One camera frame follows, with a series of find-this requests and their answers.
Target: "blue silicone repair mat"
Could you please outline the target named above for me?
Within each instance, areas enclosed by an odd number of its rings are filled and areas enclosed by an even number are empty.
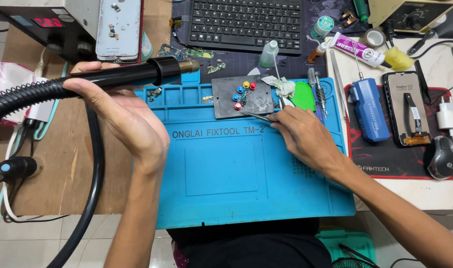
[[[325,125],[345,153],[333,80],[321,79],[321,85]],[[155,88],[136,94],[146,100]],[[170,135],[157,229],[355,214],[352,193],[297,160],[268,123],[215,119],[213,104],[201,102],[212,96],[211,84],[162,88],[147,102]],[[278,103],[274,89],[271,96]]]

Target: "human hand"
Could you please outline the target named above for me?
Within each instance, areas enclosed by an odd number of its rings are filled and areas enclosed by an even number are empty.
[[[84,62],[76,64],[71,73],[116,67],[119,64]],[[145,101],[130,90],[108,94],[81,78],[68,79],[63,87],[83,96],[84,101],[94,108],[112,134],[130,151],[134,167],[141,168],[146,174],[161,174],[164,171],[170,138]]]
[[[337,180],[350,159],[337,149],[331,134],[311,109],[304,111],[287,105],[267,118],[276,121],[271,127],[281,132],[290,153],[325,177]]]

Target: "white plastic bottle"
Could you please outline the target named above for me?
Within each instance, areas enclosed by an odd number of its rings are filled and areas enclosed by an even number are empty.
[[[259,65],[268,68],[271,64],[275,64],[275,57],[278,55],[278,43],[273,40],[265,45],[263,53],[259,57]]]

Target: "wooden table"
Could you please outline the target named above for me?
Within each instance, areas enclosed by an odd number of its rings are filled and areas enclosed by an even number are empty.
[[[170,0],[145,0],[144,31],[153,50],[169,43]],[[43,46],[10,26],[3,54],[4,62],[15,62],[35,70]],[[60,77],[64,61],[50,54],[45,77]],[[0,128],[0,161],[3,161],[13,128]],[[132,159],[128,150],[101,122],[105,149],[104,185],[96,214],[121,214],[127,199]],[[20,155],[29,153],[29,142]],[[17,215],[81,214],[91,186],[93,153],[84,102],[61,100],[53,122],[43,140],[35,142],[34,156],[44,160],[43,172],[27,179],[16,197]]]

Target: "computer mouse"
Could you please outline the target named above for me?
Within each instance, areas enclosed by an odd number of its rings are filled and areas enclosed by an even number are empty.
[[[453,140],[437,136],[425,149],[423,165],[437,180],[448,179],[453,175]]]

